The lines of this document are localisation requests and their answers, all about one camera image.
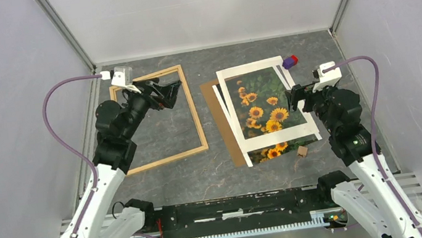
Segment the wooden picture frame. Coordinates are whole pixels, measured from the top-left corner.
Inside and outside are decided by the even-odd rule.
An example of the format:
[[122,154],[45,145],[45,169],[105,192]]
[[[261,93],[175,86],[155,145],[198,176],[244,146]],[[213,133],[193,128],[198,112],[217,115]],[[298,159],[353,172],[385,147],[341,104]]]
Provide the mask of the wooden picture frame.
[[191,112],[193,123],[194,123],[194,126],[196,127],[196,131],[197,131],[197,134],[199,136],[201,146],[193,148],[191,150],[180,152],[180,154],[172,155],[172,156],[169,156],[167,158],[163,158],[161,160],[158,160],[158,161],[155,161],[155,162],[143,165],[143,166],[139,166],[137,168],[130,169],[126,174],[128,177],[133,176],[134,174],[142,173],[143,171],[146,171],[146,170],[150,170],[150,169],[153,169],[153,168],[157,168],[157,167],[166,165],[168,163],[176,162],[177,160],[181,160],[181,159],[184,159],[186,157],[199,154],[199,153],[201,153],[203,151],[207,151],[209,149],[209,145],[207,143],[204,131],[202,129],[202,124],[201,124],[200,118],[198,116],[196,106],[194,105],[194,101],[192,99],[191,92],[189,90],[189,86],[188,86],[184,71],[183,71],[180,64],[174,65],[173,67],[166,68],[166,69],[163,69],[163,70],[160,70],[160,71],[157,71],[157,72],[150,73],[148,75],[144,75],[144,76],[140,76],[138,78],[135,78],[135,79],[133,79],[133,83],[136,84],[137,82],[140,82],[140,81],[151,80],[153,78],[161,78],[163,76],[167,76],[167,75],[170,75],[172,73],[177,73],[178,78],[181,81],[181,87],[183,88],[184,94],[186,96],[186,101],[189,105],[189,110]]

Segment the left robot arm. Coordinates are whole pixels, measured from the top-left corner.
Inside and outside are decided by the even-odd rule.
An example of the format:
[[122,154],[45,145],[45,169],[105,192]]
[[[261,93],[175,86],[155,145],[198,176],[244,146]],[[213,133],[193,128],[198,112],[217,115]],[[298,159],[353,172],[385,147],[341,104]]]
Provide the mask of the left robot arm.
[[159,84],[144,80],[136,91],[123,90],[125,102],[104,101],[96,109],[97,146],[92,160],[90,183],[69,226],[60,238],[130,238],[137,231],[150,232],[156,214],[140,206],[127,205],[108,228],[102,224],[112,198],[134,159],[137,145],[131,140],[149,110],[172,109],[181,81]]

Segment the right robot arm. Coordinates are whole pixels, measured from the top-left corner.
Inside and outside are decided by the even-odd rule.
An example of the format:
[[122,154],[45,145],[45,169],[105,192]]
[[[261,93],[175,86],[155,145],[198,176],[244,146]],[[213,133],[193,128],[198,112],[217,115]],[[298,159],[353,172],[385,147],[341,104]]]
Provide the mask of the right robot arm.
[[295,85],[285,95],[290,110],[302,101],[302,110],[321,120],[332,151],[371,196],[368,200],[347,175],[334,171],[319,177],[318,201],[341,206],[372,238],[422,238],[422,214],[395,180],[372,132],[361,124],[359,95],[335,86],[314,91],[311,84]]

